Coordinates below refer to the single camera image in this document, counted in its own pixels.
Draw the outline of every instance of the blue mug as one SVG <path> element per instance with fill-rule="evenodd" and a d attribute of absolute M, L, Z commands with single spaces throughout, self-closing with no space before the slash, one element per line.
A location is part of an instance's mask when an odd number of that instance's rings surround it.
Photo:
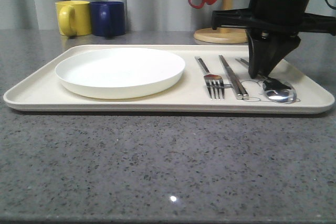
<path fill-rule="evenodd" d="M 124 35 L 124 3 L 119 1 L 90 2 L 92 34 L 102 37 Z"/>

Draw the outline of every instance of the robotic arm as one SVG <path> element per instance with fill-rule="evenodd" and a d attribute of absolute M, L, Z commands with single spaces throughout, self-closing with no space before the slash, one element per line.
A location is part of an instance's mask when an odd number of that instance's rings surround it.
<path fill-rule="evenodd" d="M 251 78 L 259 73 L 268 76 L 287 54 L 299 46 L 299 32 L 336 35 L 336 18 L 305 13 L 308 2 L 250 0 L 247 9 L 213 11 L 212 28 L 246 29 L 249 75 Z"/>

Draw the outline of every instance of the tray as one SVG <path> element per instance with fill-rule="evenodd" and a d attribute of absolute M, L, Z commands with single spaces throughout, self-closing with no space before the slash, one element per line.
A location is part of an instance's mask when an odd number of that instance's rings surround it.
<path fill-rule="evenodd" d="M 186 62 L 185 71 L 177 84 L 153 95 L 120 100 L 83 97 L 66 90 L 57 78 L 54 68 L 62 60 L 83 52 L 140 47 L 170 51 Z M 210 71 L 227 77 L 219 63 L 223 55 L 245 86 L 250 100 L 236 100 L 231 88 L 226 89 L 225 100 L 211 100 L 203 73 L 195 56 L 203 58 Z M 334 96 L 312 81 L 297 68 L 282 60 L 270 77 L 288 81 L 297 90 L 298 101 L 279 104 L 267 100 L 258 79 L 252 80 L 247 69 L 235 60 L 248 59 L 248 47 L 238 45 L 83 45 L 70 48 L 63 54 L 28 76 L 4 94 L 5 103 L 21 111 L 169 111 L 169 112 L 230 112 L 318 114 L 329 110 Z"/>

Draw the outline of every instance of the wooden base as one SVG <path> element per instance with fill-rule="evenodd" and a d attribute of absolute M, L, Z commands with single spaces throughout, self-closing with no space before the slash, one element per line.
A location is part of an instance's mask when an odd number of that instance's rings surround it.
<path fill-rule="evenodd" d="M 194 33 L 194 38 L 204 42 L 218 44 L 246 43 L 247 37 L 244 29 L 238 28 L 204 28 Z"/>

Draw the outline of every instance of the white plate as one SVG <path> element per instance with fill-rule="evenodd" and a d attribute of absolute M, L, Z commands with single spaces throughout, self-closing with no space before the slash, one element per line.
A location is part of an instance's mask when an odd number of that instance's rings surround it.
<path fill-rule="evenodd" d="M 171 52 L 114 48 L 85 52 L 60 62 L 55 73 L 69 91 L 100 99 L 127 99 L 173 86 L 185 68 Z"/>

